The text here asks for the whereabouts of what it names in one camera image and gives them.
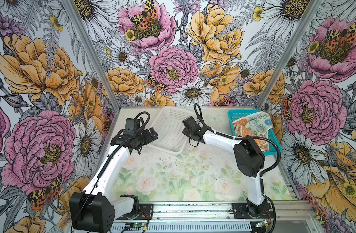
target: white basket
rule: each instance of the white basket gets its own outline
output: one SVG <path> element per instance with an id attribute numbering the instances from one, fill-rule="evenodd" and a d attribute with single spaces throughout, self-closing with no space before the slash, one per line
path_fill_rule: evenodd
<path id="1" fill-rule="evenodd" d="M 148 146 L 171 154 L 180 154 L 188 140 L 182 133 L 184 125 L 182 121 L 193 112 L 177 107 L 165 106 L 154 119 L 151 127 L 158 134 L 158 139 Z"/>

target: black mounting plate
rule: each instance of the black mounting plate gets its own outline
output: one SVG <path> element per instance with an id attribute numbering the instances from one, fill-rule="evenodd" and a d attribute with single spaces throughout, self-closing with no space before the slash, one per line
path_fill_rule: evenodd
<path id="1" fill-rule="evenodd" d="M 147 215 L 149 220 L 153 217 L 153 204 L 140 204 L 139 203 L 139 211 L 144 211 Z M 147 220 L 147 217 L 143 214 L 138 214 L 136 217 L 132 216 L 131 214 L 125 214 L 116 220 Z"/>
<path id="2" fill-rule="evenodd" d="M 234 213 L 235 219 L 258 219 L 250 217 L 246 212 L 248 212 L 248 205 L 247 203 L 232 203 L 232 211 Z M 263 213 L 260 215 L 259 218 L 273 218 L 273 212 L 271 209 L 270 203 L 266 203 Z"/>

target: blue plastic basket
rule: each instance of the blue plastic basket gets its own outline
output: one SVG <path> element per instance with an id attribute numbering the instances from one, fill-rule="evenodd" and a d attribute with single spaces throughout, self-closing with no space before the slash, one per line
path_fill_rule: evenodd
<path id="1" fill-rule="evenodd" d="M 247 115 L 259 112 L 259 111 L 260 110 L 230 110 L 230 111 L 228 111 L 227 115 L 228 115 L 228 119 L 230 120 L 230 128 L 232 131 L 232 135 L 235 136 L 235 131 L 234 131 L 234 128 L 232 127 L 233 121 L 235 121 L 239 118 L 245 117 Z M 273 142 L 275 142 L 278 145 L 280 151 L 282 151 L 282 147 L 280 146 L 278 140 L 276 139 L 275 133 L 272 129 L 269 129 L 268 138 L 271 139 Z M 269 149 L 270 149 L 270 152 L 264 152 L 263 154 L 266 156 L 271 155 L 271 154 L 276 154 L 276 150 L 272 145 L 269 145 Z"/>

